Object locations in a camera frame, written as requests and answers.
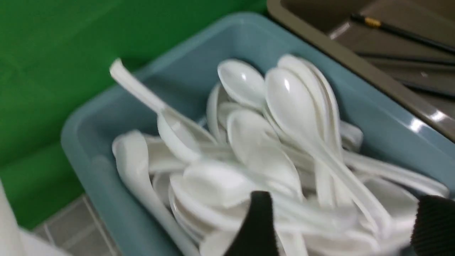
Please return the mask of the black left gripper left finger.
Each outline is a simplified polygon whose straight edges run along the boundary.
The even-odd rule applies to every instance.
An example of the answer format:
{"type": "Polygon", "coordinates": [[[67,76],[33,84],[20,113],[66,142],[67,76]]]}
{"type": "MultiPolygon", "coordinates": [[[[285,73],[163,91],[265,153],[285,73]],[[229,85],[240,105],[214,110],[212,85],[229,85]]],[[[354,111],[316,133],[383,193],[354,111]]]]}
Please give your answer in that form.
{"type": "Polygon", "coordinates": [[[273,200],[266,191],[252,191],[249,209],[225,256],[278,256],[273,200]]]}

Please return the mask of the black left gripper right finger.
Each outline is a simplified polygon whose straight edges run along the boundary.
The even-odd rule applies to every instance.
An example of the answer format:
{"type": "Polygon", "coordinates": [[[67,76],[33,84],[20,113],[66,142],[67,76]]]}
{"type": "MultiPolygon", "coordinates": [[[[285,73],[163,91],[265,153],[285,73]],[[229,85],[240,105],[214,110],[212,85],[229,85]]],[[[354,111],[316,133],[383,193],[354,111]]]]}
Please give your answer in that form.
{"type": "Polygon", "coordinates": [[[455,202],[441,196],[419,198],[411,247],[417,256],[455,254],[455,202]]]}

